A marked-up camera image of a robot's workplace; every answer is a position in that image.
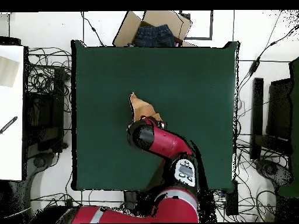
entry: dark green table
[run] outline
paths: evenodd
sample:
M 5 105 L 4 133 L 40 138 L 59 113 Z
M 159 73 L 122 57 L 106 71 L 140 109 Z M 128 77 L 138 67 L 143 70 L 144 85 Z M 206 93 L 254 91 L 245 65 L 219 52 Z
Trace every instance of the dark green table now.
M 131 92 L 199 147 L 210 188 L 231 188 L 236 49 L 237 43 L 132 48 L 72 41 L 73 188 L 135 191 L 149 183 L 160 158 L 127 142 Z

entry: black cable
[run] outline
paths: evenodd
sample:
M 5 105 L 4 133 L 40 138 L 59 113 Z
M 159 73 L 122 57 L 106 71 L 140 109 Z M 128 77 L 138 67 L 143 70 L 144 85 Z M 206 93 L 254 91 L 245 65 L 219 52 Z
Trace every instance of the black cable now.
M 276 193 L 274 193 L 273 191 L 269 191 L 269 190 L 264 190 L 264 191 L 261 191 L 259 192 L 257 195 L 256 195 L 256 209 L 258 210 L 258 214 L 260 216 L 260 218 L 263 220 L 263 222 L 266 222 L 262 216 L 260 215 L 260 210 L 259 210 L 259 203 L 258 203 L 258 198 L 259 196 L 262 194 L 262 193 L 272 193 L 275 197 L 277 196 Z
M 94 190 L 91 190 L 91 192 L 89 193 L 88 195 L 88 203 L 89 205 L 91 205 L 91 193 L 93 192 Z
M 98 33 L 96 32 L 96 29 L 91 25 L 90 21 L 89 21 L 87 18 L 85 18 L 85 17 L 83 16 L 83 13 L 82 13 L 82 12 L 80 12 L 80 13 L 81 13 L 81 16 L 82 16 L 83 20 L 87 20 L 87 22 L 88 22 L 88 24 L 90 25 L 92 31 L 94 31 L 94 32 L 96 33 L 96 35 L 97 35 L 97 37 L 98 37 L 98 39 L 99 39 L 99 41 L 100 41 L 100 44 L 101 44 L 102 46 L 104 46 L 103 42 L 100 40 L 100 37 L 99 37 Z
M 54 165 L 50 166 L 50 167 L 53 167 L 53 166 L 55 166 L 55 165 L 58 163 L 59 156 L 60 156 L 60 153 L 58 153 L 58 156 L 57 156 L 57 161 L 56 161 L 56 163 L 55 163 Z
M 180 19 L 180 21 L 182 22 L 182 25 L 180 25 L 180 32 L 182 31 L 182 27 L 184 24 L 184 21 L 179 17 L 178 13 L 176 13 L 177 17 Z
M 243 86 L 248 82 L 248 80 L 250 80 L 250 78 L 251 78 L 251 76 L 256 72 L 256 70 L 258 69 L 258 66 L 259 66 L 259 64 L 260 64 L 260 58 L 261 58 L 261 56 L 263 55 L 263 53 L 269 48 L 269 47 L 271 47 L 271 46 L 273 46 L 273 45 L 275 45 L 275 44 L 277 44 L 279 41 L 281 41 L 281 40 L 283 40 L 284 38 L 286 38 L 288 35 L 290 35 L 293 31 L 295 31 L 295 30 L 297 30 L 299 28 L 299 24 L 297 24 L 296 26 L 294 26 L 284 37 L 282 37 L 282 38 L 280 38 L 279 40 L 277 40 L 277 41 L 274 41 L 274 42 L 272 42 L 270 45 L 267 45 L 266 47 L 265 47 L 265 49 L 261 52 L 261 54 L 257 57 L 257 59 L 256 60 L 254 60 L 253 61 L 253 63 L 252 63 L 252 65 L 251 65 L 251 67 L 250 67 L 250 69 L 249 69 L 249 71 L 248 71 L 248 73 L 247 73 L 247 75 L 244 77 L 244 79 L 242 80 L 242 82 L 245 80 L 245 78 L 248 76 L 248 74 L 249 74 L 249 78 L 247 79 L 247 81 L 242 85 L 242 82 L 241 82 L 241 84 L 240 84 L 240 86 L 239 86 L 239 91 L 238 91 L 238 95 L 240 95 L 240 92 L 241 92 L 241 89 L 243 88 Z M 241 116 L 239 116 L 239 118 L 240 117 L 243 117 L 245 114 L 246 114 L 246 112 L 248 112 L 248 111 L 245 111 L 245 108 L 244 108 L 244 113 L 241 115 Z
M 272 29 L 272 32 L 271 32 L 270 37 L 269 37 L 269 39 L 268 39 L 268 42 L 267 42 L 267 44 L 266 44 L 266 47 L 268 46 L 268 43 L 269 43 L 269 41 L 270 41 L 270 39 L 271 39 L 271 37 L 272 37 L 272 34 L 273 34 L 273 32 L 274 32 L 274 29 L 275 29 L 275 27 L 276 27 L 276 24 L 277 24 L 277 22 L 278 22 L 278 19 L 279 19 L 281 13 L 282 13 L 282 11 L 280 11 L 280 13 L 279 13 L 279 15 L 278 15 L 278 18 L 277 18 L 277 20 L 276 20 L 276 22 L 275 22 L 275 24 L 274 24 L 274 27 L 273 27 L 273 29 Z

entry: electrical cord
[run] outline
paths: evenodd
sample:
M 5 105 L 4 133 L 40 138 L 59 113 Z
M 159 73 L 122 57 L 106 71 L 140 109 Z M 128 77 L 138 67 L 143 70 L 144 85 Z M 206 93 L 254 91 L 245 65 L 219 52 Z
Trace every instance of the electrical cord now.
M 96 33 L 96 35 L 97 35 L 97 37 L 98 37 L 98 39 L 99 39 L 99 41 L 100 41 L 100 44 L 101 44 L 102 46 L 104 46 L 103 42 L 100 40 L 100 37 L 99 37 L 98 33 L 96 32 L 96 29 L 91 25 L 90 21 L 89 21 L 87 18 L 85 18 L 85 17 L 83 16 L 83 13 L 82 13 L 82 12 L 80 12 L 80 13 L 81 13 L 81 16 L 82 16 L 83 20 L 87 20 L 87 22 L 88 22 L 88 24 L 90 25 L 92 31 L 94 31 L 94 32 Z
M 260 64 L 260 58 L 261 58 L 261 56 L 263 55 L 263 53 L 264 53 L 269 47 L 271 47 L 271 46 L 277 44 L 278 42 L 280 42 L 281 40 L 283 40 L 283 39 L 286 38 L 287 36 L 291 35 L 295 30 L 297 30 L 297 29 L 299 28 L 299 24 L 295 25 L 295 26 L 294 26 L 294 27 L 293 27 L 293 28 L 292 28 L 292 29 L 291 29 L 291 30 L 290 30 L 284 37 L 282 37 L 282 38 L 280 38 L 279 40 L 276 40 L 276 41 L 272 42 L 270 45 L 268 45 L 268 43 L 269 43 L 269 41 L 270 41 L 270 39 L 271 39 L 271 36 L 272 36 L 272 34 L 273 34 L 273 32 L 274 32 L 274 29 L 275 29 L 275 27 L 276 27 L 276 24 L 277 24 L 278 19 L 279 19 L 279 17 L 278 17 L 277 20 L 276 20 L 276 23 L 275 23 L 274 28 L 273 28 L 273 30 L 272 30 L 272 32 L 271 32 L 271 35 L 270 35 L 270 37 L 269 37 L 269 40 L 268 40 L 268 42 L 267 42 L 267 45 L 266 45 L 265 49 L 261 52 L 261 54 L 257 57 L 257 59 L 253 61 L 253 63 L 252 63 L 252 65 L 251 65 L 251 67 L 250 67 L 248 73 L 246 74 L 246 76 L 244 77 L 244 79 L 242 80 L 242 82 L 245 80 L 245 78 L 248 77 L 248 74 L 249 74 L 249 78 L 247 79 L 247 81 L 246 81 L 245 83 L 243 83 L 243 84 L 242 84 L 242 82 L 240 83 L 240 86 L 239 86 L 240 88 L 239 88 L 239 91 L 238 91 L 238 100 L 240 100 L 240 101 L 241 101 L 241 98 L 240 98 L 239 95 L 240 95 L 241 89 L 242 89 L 243 86 L 248 82 L 248 80 L 250 80 L 251 76 L 252 76 L 252 75 L 256 72 L 256 70 L 258 69 L 258 66 L 259 66 L 259 64 Z M 244 113 L 242 114 L 242 117 L 245 115 L 246 112 L 247 112 L 247 111 L 245 111 L 245 107 L 244 107 Z
M 263 193 L 272 193 L 274 196 L 277 196 L 276 195 L 276 193 L 274 193 L 273 191 L 269 191 L 269 190 L 264 190 L 264 191 L 261 191 L 261 192 L 259 192 L 257 195 L 256 195 L 256 208 L 257 208 L 257 210 L 258 210 L 258 214 L 259 214 L 259 217 L 261 218 L 261 220 L 263 220 L 263 222 L 266 222 L 263 218 L 262 218 L 262 216 L 261 216 L 261 214 L 260 214 L 260 210 L 259 210 L 259 203 L 258 203 L 258 198 L 259 198 L 259 196 L 261 195 L 261 194 L 263 194 Z

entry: denim fabric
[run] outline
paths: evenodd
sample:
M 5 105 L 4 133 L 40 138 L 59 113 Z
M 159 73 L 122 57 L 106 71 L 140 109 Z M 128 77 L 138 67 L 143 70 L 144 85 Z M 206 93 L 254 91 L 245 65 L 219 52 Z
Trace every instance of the denim fabric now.
M 167 24 L 159 27 L 139 27 L 134 44 L 139 47 L 174 47 L 175 38 Z

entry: box flap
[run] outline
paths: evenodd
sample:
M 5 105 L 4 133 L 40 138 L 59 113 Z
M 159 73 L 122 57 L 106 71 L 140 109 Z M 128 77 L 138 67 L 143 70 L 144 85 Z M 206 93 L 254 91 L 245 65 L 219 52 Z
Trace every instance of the box flap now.
M 181 47 L 197 47 L 197 46 L 183 41 Z
M 117 47 L 127 46 L 131 43 L 141 23 L 141 19 L 132 11 L 128 11 L 116 34 L 113 44 Z
M 190 20 L 170 10 L 148 10 L 143 21 L 156 27 L 167 24 L 173 35 L 181 40 L 185 39 L 192 25 Z

